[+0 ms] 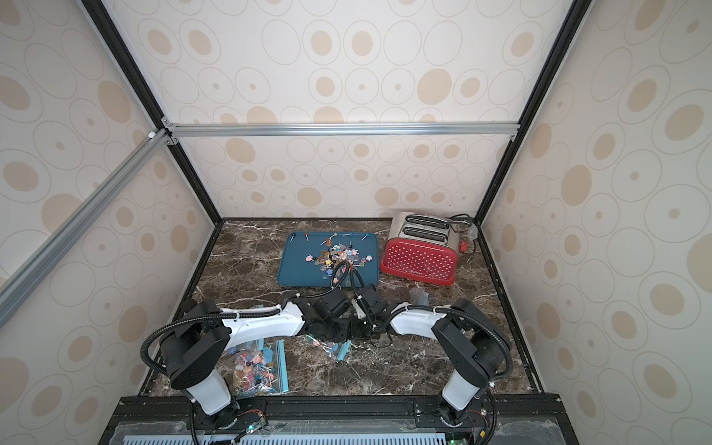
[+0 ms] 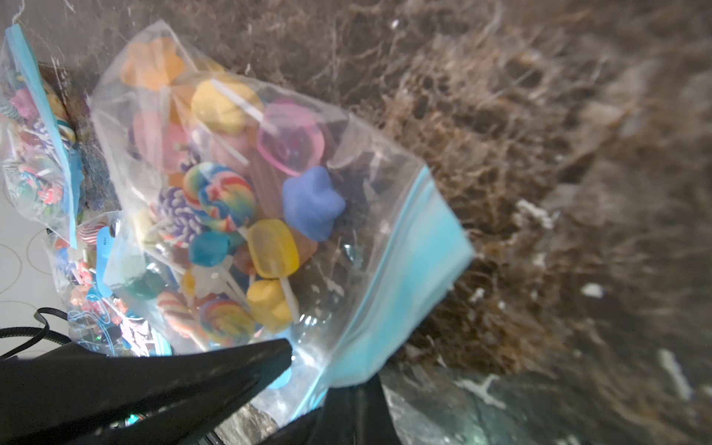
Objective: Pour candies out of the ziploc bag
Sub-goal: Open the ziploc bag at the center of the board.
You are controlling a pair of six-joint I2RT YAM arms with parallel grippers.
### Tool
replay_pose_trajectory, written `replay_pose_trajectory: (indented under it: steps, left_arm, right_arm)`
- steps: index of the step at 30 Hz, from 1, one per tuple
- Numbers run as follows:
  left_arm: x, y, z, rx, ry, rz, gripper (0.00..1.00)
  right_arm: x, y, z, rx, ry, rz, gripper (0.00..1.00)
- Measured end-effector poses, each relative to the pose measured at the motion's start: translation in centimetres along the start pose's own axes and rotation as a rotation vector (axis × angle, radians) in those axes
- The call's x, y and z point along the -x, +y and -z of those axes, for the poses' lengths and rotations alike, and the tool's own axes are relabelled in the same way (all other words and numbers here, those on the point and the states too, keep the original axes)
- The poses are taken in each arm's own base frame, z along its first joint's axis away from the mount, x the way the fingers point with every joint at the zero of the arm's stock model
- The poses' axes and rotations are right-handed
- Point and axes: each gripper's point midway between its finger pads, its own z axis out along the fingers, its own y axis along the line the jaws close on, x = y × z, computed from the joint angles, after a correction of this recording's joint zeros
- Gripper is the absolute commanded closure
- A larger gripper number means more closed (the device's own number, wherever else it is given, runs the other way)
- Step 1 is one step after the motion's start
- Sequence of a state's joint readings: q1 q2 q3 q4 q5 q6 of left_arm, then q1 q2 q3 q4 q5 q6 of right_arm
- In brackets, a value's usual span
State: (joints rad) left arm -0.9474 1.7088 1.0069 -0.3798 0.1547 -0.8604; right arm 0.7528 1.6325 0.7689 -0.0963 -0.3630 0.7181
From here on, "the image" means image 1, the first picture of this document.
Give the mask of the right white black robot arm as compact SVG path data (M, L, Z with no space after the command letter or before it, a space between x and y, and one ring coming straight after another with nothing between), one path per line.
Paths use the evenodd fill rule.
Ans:
M443 415L462 416L474 399L509 378L514 363L506 336L470 300L429 307L391 303L373 286L355 292L369 335L417 336L439 343L454 370L441 391Z

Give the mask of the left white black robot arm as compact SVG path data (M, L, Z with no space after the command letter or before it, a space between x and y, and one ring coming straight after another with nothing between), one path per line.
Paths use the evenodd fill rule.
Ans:
M221 309L212 300L195 305L183 318L149 334L140 348L144 365L167 376L171 387L188 394L206 415L233 404L216 365L224 352L271 337L312 336L341 343L348 339L344 314L350 302L341 289L316 299L297 297L274 307Z

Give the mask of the teal plastic tray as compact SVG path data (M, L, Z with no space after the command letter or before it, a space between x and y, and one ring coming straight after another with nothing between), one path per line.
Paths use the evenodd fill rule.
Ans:
M339 263L348 263L359 276L356 284L376 285L379 281L378 239L361 232L293 232L287 236L277 273L283 287L329 287L344 272Z

